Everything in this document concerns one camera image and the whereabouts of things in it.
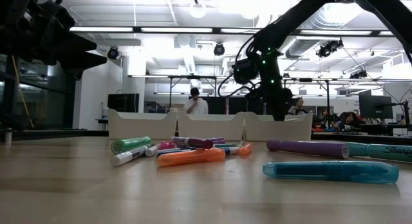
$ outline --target blue highlighter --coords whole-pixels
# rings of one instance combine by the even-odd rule
[[[399,169],[388,163],[367,161],[279,162],[266,163],[263,173],[282,179],[385,184],[397,182]]]

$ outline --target white bin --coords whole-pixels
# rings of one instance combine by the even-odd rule
[[[109,138],[138,138],[168,140],[176,134],[176,112],[169,114],[121,113],[109,110]]]

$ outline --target white shirt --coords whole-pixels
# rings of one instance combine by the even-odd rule
[[[185,110],[187,111],[195,103],[193,98],[189,99],[185,104]],[[207,102],[202,98],[198,99],[198,104],[192,109],[190,115],[207,115],[209,114],[209,107]]]

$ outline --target man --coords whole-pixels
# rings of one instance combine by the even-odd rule
[[[191,89],[192,98],[185,104],[185,110],[190,115],[204,115],[209,113],[207,102],[199,98],[199,94],[198,88]]]

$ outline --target green highlighter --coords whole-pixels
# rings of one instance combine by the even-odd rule
[[[149,145],[152,143],[150,137],[130,138],[123,140],[115,140],[111,144],[111,152],[115,154],[124,153],[125,151],[142,147],[143,145]]]

